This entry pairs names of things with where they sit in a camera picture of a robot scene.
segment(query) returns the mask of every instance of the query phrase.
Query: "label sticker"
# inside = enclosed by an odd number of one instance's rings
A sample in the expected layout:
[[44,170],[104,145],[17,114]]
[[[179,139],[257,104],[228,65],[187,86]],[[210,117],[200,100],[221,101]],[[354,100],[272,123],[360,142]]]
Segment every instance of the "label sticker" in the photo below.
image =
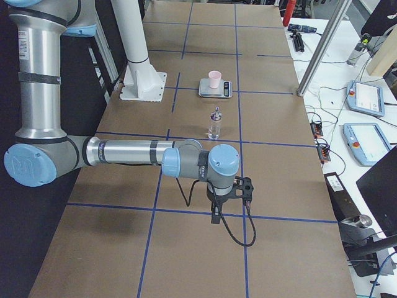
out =
[[18,31],[19,59],[29,60],[29,36],[27,31]]
[[344,188],[339,182],[338,178],[336,176],[328,176],[327,180],[329,182],[329,185],[331,185],[332,189],[336,191],[343,191]]

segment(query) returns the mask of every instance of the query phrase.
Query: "warning label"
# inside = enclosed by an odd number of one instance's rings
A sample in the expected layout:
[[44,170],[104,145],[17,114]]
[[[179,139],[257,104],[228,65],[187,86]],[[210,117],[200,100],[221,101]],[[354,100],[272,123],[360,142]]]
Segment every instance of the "warning label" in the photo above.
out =
[[18,31],[19,59],[29,60],[29,36],[27,31]]

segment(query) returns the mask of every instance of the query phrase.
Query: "digital scale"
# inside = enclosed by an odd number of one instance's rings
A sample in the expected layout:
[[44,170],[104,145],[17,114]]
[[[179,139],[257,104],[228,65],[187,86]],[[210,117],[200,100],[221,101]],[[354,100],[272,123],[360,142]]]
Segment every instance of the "digital scale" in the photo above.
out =
[[363,166],[373,166],[391,150],[376,123],[345,123],[343,135],[355,159]]
[[383,117],[385,104],[381,87],[371,86],[357,81],[347,85],[347,105],[353,111]]
[[198,94],[201,97],[231,98],[233,96],[231,81],[224,81],[221,79],[219,87],[211,88],[210,79],[201,79],[200,86],[198,87]]

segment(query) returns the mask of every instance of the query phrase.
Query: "bottle cap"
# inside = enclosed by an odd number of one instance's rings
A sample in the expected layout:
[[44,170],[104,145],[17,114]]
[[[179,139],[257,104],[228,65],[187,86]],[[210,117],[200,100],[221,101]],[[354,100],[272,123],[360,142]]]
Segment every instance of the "bottle cap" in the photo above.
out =
[[215,111],[211,113],[211,119],[214,121],[219,121],[222,119],[222,113],[219,111],[219,107],[216,107]]

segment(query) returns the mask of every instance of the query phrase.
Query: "blue joint cap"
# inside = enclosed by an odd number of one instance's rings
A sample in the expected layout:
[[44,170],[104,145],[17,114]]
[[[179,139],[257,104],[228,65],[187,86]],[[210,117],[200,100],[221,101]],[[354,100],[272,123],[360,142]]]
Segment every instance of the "blue joint cap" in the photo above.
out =
[[234,147],[221,144],[211,149],[208,161],[215,172],[230,177],[238,172],[240,156]]
[[42,0],[4,0],[5,3],[15,7],[28,7],[35,5]]
[[163,154],[161,170],[166,176],[179,177],[181,172],[181,156],[177,148],[167,148]]
[[37,187],[56,178],[54,162],[43,151],[28,144],[15,144],[4,154],[8,174],[24,186]]
[[97,32],[97,25],[90,25],[85,27],[68,27],[63,33],[65,36],[72,37],[93,37]]

